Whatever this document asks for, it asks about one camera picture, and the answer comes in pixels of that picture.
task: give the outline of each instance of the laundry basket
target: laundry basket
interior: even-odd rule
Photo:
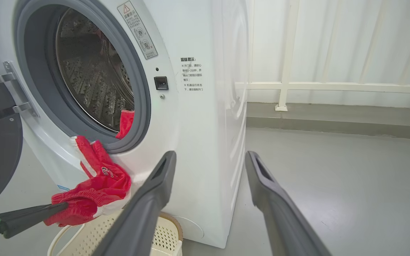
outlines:
[[[57,256],[92,255],[120,213],[121,210],[111,215],[101,215],[83,224]],[[55,236],[48,248],[47,256],[53,256],[53,250],[58,241],[71,227],[64,227]],[[156,223],[150,256],[182,256],[182,243],[183,231],[179,222],[169,214],[161,212]]]

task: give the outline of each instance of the washing machine opening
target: washing machine opening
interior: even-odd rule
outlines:
[[[124,65],[105,34],[68,9],[56,32],[56,61],[68,91],[102,127],[117,133],[121,110],[134,110],[134,93]]]
[[[94,0],[22,0],[17,12],[21,73],[48,118],[68,136],[101,141],[109,153],[136,147],[150,120],[148,82],[116,18]],[[119,140],[124,109],[135,115]]]

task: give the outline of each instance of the blue sticker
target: blue sticker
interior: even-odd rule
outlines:
[[[68,189],[68,188],[66,188],[66,187],[63,187],[63,186],[60,186],[60,185],[57,185],[57,186],[58,186],[58,188],[59,188],[60,190],[62,190],[62,191],[64,191],[64,192],[70,190],[70,189]]]

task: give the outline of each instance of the gray step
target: gray step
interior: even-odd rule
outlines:
[[[247,127],[410,138],[410,108],[248,102]]]

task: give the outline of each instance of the gray rubber seal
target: gray rubber seal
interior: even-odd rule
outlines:
[[[117,50],[131,79],[135,98],[134,122],[121,140],[84,113],[73,100],[55,63],[54,33],[60,15],[73,8],[90,19]],[[115,17],[96,0],[22,0],[15,15],[15,47],[21,72],[47,116],[68,136],[99,140],[109,153],[136,147],[148,130],[151,102],[148,82],[138,54]]]

